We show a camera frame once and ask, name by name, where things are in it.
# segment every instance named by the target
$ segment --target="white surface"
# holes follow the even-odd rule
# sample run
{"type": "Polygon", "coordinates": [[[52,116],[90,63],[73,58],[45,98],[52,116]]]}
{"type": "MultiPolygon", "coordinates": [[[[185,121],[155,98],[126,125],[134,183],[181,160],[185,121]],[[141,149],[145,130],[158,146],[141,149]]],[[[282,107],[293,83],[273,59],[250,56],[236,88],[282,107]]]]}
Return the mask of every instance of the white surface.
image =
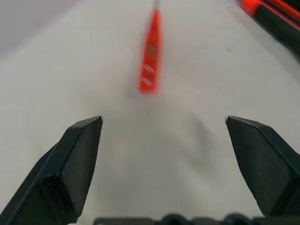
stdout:
{"type": "Polygon", "coordinates": [[[260,215],[224,119],[258,120],[300,149],[299,64],[234,1],[164,0],[160,90],[140,96],[135,69],[152,4],[78,1],[5,50],[0,211],[68,126],[102,115],[79,224],[169,212],[260,215]]]}

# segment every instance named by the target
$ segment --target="red screwdriver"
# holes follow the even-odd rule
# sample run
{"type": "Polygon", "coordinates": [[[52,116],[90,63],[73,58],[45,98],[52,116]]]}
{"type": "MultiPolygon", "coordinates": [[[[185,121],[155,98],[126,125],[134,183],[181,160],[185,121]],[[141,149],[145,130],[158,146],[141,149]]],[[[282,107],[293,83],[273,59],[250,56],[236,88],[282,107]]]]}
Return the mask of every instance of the red screwdriver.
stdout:
{"type": "Polygon", "coordinates": [[[150,27],[146,36],[142,66],[139,71],[138,88],[140,92],[151,94],[157,90],[160,69],[162,34],[160,19],[160,0],[156,0],[150,27]]]}

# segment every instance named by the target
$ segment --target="gray wall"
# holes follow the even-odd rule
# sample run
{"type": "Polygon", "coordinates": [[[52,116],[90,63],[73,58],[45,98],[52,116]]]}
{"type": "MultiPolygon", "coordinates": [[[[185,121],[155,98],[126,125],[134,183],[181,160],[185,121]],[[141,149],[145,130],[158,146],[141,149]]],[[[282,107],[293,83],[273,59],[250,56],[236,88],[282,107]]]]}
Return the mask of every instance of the gray wall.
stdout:
{"type": "Polygon", "coordinates": [[[0,58],[79,0],[1,0],[0,58]]]}

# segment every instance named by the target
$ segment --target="white tabletop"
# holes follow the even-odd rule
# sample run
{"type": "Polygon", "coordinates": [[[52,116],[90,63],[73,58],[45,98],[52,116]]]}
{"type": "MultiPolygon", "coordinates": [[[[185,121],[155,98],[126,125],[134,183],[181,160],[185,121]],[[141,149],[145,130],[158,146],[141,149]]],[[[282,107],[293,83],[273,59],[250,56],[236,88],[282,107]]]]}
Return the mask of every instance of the white tabletop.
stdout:
{"type": "Polygon", "coordinates": [[[225,116],[267,124],[299,151],[300,65],[234,1],[163,0],[152,97],[135,84],[152,0],[26,2],[1,7],[14,13],[0,24],[0,211],[68,126],[102,115],[79,224],[169,212],[261,215],[225,116]]]}

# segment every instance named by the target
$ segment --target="blurry red object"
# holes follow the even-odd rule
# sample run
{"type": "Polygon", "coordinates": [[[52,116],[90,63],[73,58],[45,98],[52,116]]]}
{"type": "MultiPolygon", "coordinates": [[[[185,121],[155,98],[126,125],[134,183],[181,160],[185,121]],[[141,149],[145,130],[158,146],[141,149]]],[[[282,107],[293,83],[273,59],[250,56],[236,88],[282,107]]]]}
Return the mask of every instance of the blurry red object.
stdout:
{"type": "Polygon", "coordinates": [[[154,8],[150,29],[146,36],[146,43],[143,52],[142,66],[138,88],[143,93],[153,93],[158,87],[158,77],[161,56],[161,19],[159,8],[154,8]]]}
{"type": "Polygon", "coordinates": [[[237,0],[240,7],[300,59],[300,0],[237,0]]]}

